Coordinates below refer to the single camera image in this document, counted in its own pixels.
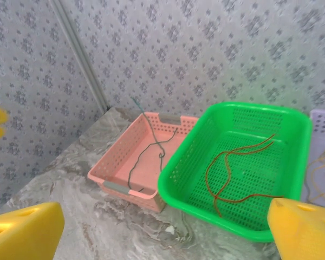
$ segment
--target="green wire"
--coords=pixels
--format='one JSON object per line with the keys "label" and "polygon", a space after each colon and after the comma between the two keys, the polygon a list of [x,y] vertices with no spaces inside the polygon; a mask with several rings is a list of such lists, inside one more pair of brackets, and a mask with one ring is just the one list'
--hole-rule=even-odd
{"label": "green wire", "polygon": [[[169,142],[169,141],[171,141],[171,139],[175,136],[177,130],[178,130],[178,129],[176,128],[176,129],[174,130],[174,132],[173,132],[173,135],[172,135],[168,140],[166,140],[166,141],[161,141],[161,142],[154,142],[154,143],[152,143],[152,144],[149,144],[149,145],[148,145],[148,146],[147,146],[147,147],[146,147],[146,148],[145,148],[145,149],[144,149],[144,150],[139,154],[139,156],[137,157],[137,161],[136,161],[134,167],[132,167],[132,169],[131,169],[130,172],[129,172],[129,177],[128,177],[128,187],[129,187],[131,190],[132,190],[131,185],[130,185],[131,175],[132,175],[133,170],[136,168],[137,164],[139,163],[139,160],[140,160],[141,155],[142,155],[144,152],[146,152],[146,151],[148,150],[148,148],[150,148],[151,145],[159,145],[159,144],[162,144],[162,143],[165,143],[165,142]],[[159,158],[160,158],[160,171],[162,171],[162,170],[163,170],[163,158],[164,158],[164,157],[161,157],[160,155],[161,155],[161,153],[159,154]]]}
{"label": "green wire", "polygon": [[158,139],[157,139],[157,137],[156,137],[155,134],[154,134],[153,126],[152,126],[152,124],[151,124],[149,118],[148,118],[147,115],[145,114],[144,110],[141,108],[140,104],[136,101],[136,99],[134,99],[133,97],[131,97],[131,99],[135,102],[135,104],[137,105],[137,107],[141,110],[143,116],[146,118],[146,120],[147,120],[147,122],[148,122],[148,124],[149,124],[149,127],[150,127],[151,130],[152,130],[152,134],[153,134],[153,137],[154,137],[154,140],[155,140],[154,143],[149,144],[149,145],[148,145],[148,146],[147,146],[147,147],[146,147],[146,148],[145,148],[145,149],[144,149],[144,150],[139,154],[139,156],[138,156],[138,158],[137,158],[137,161],[136,161],[134,167],[133,167],[133,168],[130,170],[130,172],[129,172],[129,177],[128,177],[128,187],[132,190],[131,185],[130,185],[131,175],[132,175],[133,170],[136,168],[136,166],[137,166],[137,164],[138,164],[138,162],[139,162],[139,160],[140,160],[141,155],[142,155],[144,152],[146,152],[146,151],[148,150],[148,148],[149,148],[151,145],[159,145],[160,149],[162,150],[162,153],[159,153],[159,158],[160,158],[160,171],[162,171],[162,170],[163,170],[163,158],[164,158],[164,156],[165,156],[166,153],[165,153],[165,150],[164,150],[164,148],[162,147],[161,144],[162,144],[162,143],[165,143],[165,142],[169,142],[169,141],[170,141],[170,140],[175,136],[175,134],[176,134],[178,128],[176,128],[176,129],[174,130],[173,135],[172,135],[168,140],[159,142]]}

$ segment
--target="yellow string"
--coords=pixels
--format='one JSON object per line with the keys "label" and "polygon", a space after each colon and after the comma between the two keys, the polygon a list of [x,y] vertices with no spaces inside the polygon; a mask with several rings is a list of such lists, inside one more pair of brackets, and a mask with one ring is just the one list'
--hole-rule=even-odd
{"label": "yellow string", "polygon": [[[323,161],[325,160],[325,156],[321,157],[322,155],[325,155],[325,150],[324,150],[324,152],[320,155],[320,157],[319,157],[317,160],[312,161],[312,162],[307,166],[307,171],[308,171],[308,168],[309,168],[312,164],[314,164],[314,163],[316,163],[316,162],[318,162],[318,161],[323,162]],[[322,191],[319,189],[318,185],[317,185],[317,184],[315,183],[315,181],[314,181],[314,174],[315,174],[315,172],[316,172],[317,170],[319,170],[319,169],[324,168],[324,167],[325,167],[325,164],[323,164],[323,165],[321,165],[321,166],[315,168],[315,169],[311,172],[311,174],[310,174],[310,177],[311,177],[311,180],[312,180],[312,184],[313,184],[314,188],[317,190],[317,192],[319,193],[319,195],[318,195],[317,197],[313,198],[313,199],[309,199],[309,198],[310,198],[310,194],[309,194],[307,199],[308,199],[310,202],[313,202],[313,201],[315,201],[316,199],[318,199],[318,198],[320,198],[320,197],[322,197],[322,198],[325,200],[325,192],[322,192]]]}

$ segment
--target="gray marble surface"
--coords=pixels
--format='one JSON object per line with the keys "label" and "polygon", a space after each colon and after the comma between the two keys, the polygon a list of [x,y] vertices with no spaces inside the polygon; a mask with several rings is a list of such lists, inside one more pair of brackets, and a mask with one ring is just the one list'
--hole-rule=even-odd
{"label": "gray marble surface", "polygon": [[65,228],[55,260],[280,259],[254,243],[166,206],[158,214],[105,194],[86,175],[138,113],[112,108],[1,209],[57,201]]}

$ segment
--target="perforated basket bottom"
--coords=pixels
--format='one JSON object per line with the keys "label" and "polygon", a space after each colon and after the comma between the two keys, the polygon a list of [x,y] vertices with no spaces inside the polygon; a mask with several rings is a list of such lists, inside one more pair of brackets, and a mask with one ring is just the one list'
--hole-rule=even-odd
{"label": "perforated basket bottom", "polygon": [[[165,141],[168,140],[173,135],[173,133],[156,131],[155,135],[159,141]],[[166,153],[162,161],[162,167],[167,164],[168,160],[177,150],[178,146],[182,143],[184,138],[184,135],[176,134],[171,141],[161,144]],[[134,167],[138,156],[149,144],[152,144],[154,142],[155,140],[153,138],[153,134],[149,133],[142,140],[142,142],[137,145],[123,166],[117,169],[114,176],[111,177],[110,181],[127,187],[129,172]],[[157,182],[160,175],[159,153],[161,153],[159,146],[152,145],[141,155],[140,160],[131,175],[130,184],[132,189],[138,191],[144,188],[142,190],[142,193],[146,194],[152,194],[157,190]]]}
{"label": "perforated basket bottom", "polygon": [[[186,184],[189,193],[186,194],[184,202],[217,215],[213,207],[213,198],[205,186],[206,168],[219,152],[254,145],[263,140],[264,138],[234,132],[221,134],[219,140],[210,147],[205,164],[201,165],[201,169],[195,170],[199,176]],[[228,177],[224,159],[225,155],[220,157],[209,171],[209,184],[214,192],[225,184]],[[287,147],[283,142],[275,140],[266,150],[248,155],[232,154],[228,159],[231,180],[221,193],[222,198],[239,200],[253,193],[282,195],[279,189],[287,162]],[[217,205],[223,218],[248,229],[262,231],[269,229],[267,213],[270,202],[270,198],[253,197],[241,203],[218,201]]]}

